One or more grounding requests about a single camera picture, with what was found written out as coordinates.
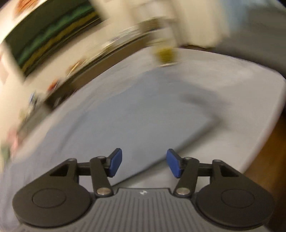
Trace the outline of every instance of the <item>gray ribbed plate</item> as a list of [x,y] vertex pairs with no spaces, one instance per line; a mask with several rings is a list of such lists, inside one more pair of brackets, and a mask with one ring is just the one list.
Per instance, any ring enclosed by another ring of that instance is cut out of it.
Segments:
[[[20,225],[15,232],[227,232],[205,221],[188,199],[168,189],[119,189],[98,199],[78,221],[60,228],[37,229]],[[266,232],[259,227],[251,232]]]

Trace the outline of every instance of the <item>metal pivot screw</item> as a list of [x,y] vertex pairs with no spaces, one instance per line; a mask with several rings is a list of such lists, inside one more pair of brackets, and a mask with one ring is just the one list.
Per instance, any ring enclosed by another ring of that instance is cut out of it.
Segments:
[[184,188],[184,187],[181,187],[181,188],[177,188],[176,189],[176,193],[179,194],[179,195],[188,195],[191,191],[188,189],[188,188]]
[[108,195],[108,194],[111,193],[111,189],[110,188],[106,188],[106,187],[101,187],[98,190],[96,190],[96,192],[97,192],[98,195],[105,196],[105,195]]

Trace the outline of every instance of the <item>gray fabric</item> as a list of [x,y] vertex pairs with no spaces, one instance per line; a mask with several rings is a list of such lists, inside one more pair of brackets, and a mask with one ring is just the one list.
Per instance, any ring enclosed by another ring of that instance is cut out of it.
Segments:
[[213,51],[264,65],[286,77],[286,11],[270,7],[250,10],[241,30]]
[[[0,176],[0,228],[9,231],[18,225],[11,204],[14,194],[68,158],[87,162],[120,147],[123,161],[110,179],[114,185],[164,159],[168,148],[180,150],[214,125],[216,120],[198,100],[203,93],[214,102],[215,95],[168,73],[168,67],[146,72],[132,87],[94,108],[87,97],[86,104],[47,133],[32,156],[8,167]],[[92,190],[90,178],[80,178],[80,184]]]

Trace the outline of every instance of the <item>logo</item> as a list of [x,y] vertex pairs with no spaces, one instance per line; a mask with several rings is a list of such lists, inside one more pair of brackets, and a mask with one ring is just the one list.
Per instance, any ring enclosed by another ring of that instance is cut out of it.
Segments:
[[142,196],[146,195],[148,192],[146,190],[142,190],[139,192]]

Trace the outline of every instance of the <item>wooden floor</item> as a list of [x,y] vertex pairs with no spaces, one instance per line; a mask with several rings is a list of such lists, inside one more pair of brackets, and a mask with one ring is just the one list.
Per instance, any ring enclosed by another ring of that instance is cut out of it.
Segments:
[[267,189],[276,201],[276,209],[269,228],[273,231],[286,231],[286,116],[284,114],[281,115],[268,141],[245,175]]

